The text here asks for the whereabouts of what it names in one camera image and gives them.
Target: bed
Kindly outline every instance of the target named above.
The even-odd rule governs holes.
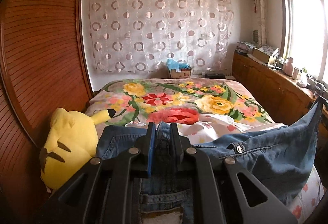
[[[109,108],[116,110],[116,114],[106,123],[96,126],[98,137],[108,125],[144,127],[149,122],[165,121],[179,123],[181,135],[190,139],[192,135],[192,140],[201,143],[226,133],[283,125],[274,123],[245,87],[230,80],[188,78],[113,81],[90,100],[86,114],[93,115]],[[211,128],[214,129],[214,135],[211,134]],[[319,175],[313,167],[307,184],[289,206],[299,223],[311,214],[323,194]]]

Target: metal rivet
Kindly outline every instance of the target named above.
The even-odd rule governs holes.
[[[197,153],[197,150],[193,147],[189,147],[189,148],[186,149],[186,152],[190,155],[193,155],[193,154]]]
[[[131,147],[131,148],[129,149],[129,153],[130,153],[130,154],[133,154],[133,155],[138,154],[138,153],[139,153],[139,149],[136,148],[136,147]]]
[[[224,160],[228,165],[233,165],[236,161],[233,157],[227,157],[225,160]]]
[[[237,151],[238,153],[243,153],[243,149],[241,148],[241,146],[237,146]]]
[[[93,157],[93,158],[90,160],[90,163],[91,163],[92,165],[98,165],[100,162],[101,162],[101,159],[98,158],[98,157]]]

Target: pikachu plush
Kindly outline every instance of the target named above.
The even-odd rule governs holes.
[[[59,189],[96,155],[95,125],[114,115],[114,109],[101,110],[91,117],[63,108],[55,110],[47,141],[40,151],[41,179],[47,187]]]

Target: floral blanket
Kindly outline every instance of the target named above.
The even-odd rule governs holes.
[[[115,109],[108,122],[97,126],[98,136],[106,125],[160,121],[194,124],[199,114],[228,115],[235,122],[258,126],[273,120],[240,83],[230,80],[133,79],[105,85],[93,99],[87,115]]]

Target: denim shirt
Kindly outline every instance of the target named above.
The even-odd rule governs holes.
[[[217,159],[228,156],[237,160],[266,186],[281,202],[289,205],[309,178],[317,145],[322,105],[317,103],[299,121],[261,132],[228,134],[219,139],[194,145]],[[134,146],[146,129],[108,126],[98,142],[97,156],[114,158]],[[140,223],[142,214],[183,208],[183,224],[193,223],[190,178],[177,178],[169,152],[169,125],[161,122],[156,130],[152,176],[134,181],[132,223]]]

